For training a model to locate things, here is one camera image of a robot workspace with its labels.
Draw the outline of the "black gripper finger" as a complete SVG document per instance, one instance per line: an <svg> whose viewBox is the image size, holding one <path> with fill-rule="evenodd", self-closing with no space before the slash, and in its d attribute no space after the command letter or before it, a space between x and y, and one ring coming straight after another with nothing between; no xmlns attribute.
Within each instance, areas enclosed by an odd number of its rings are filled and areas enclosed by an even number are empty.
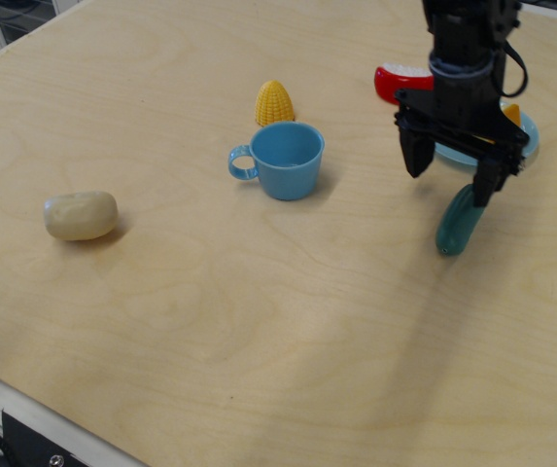
<svg viewBox="0 0 557 467"><path fill-rule="evenodd" d="M478 162L473 176L473 206L486 207L493 193L502 189L510 174L510 165L505 161L484 159Z"/></svg>
<svg viewBox="0 0 557 467"><path fill-rule="evenodd" d="M431 127L425 124L399 126L399 133L405 168L412 178L418 178L434 159Z"/></svg>

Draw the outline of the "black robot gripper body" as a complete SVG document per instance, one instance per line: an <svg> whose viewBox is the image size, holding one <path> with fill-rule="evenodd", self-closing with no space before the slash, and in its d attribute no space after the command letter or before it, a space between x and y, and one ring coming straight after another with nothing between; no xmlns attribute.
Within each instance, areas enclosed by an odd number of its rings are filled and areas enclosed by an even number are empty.
<svg viewBox="0 0 557 467"><path fill-rule="evenodd" d="M477 160L495 159L510 165L517 173L523 163L523 148L529 136L521 128L493 144L473 134L479 117L501 100L497 76L490 72L479 77L456 79L434 73L432 90L401 89L395 94L399 104L396 125L429 125L432 138L451 149Z"/></svg>

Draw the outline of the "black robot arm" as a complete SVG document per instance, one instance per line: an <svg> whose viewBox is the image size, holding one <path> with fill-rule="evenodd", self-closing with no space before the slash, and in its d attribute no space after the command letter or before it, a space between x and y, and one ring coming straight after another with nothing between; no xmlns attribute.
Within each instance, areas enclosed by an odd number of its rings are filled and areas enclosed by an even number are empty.
<svg viewBox="0 0 557 467"><path fill-rule="evenodd" d="M406 170L420 176L441 144L477 161L473 204L484 207L518 174L529 135L501 108L505 63L523 61L509 44L519 26L517 1L426 1L434 37L431 90L399 89L395 115Z"/></svg>

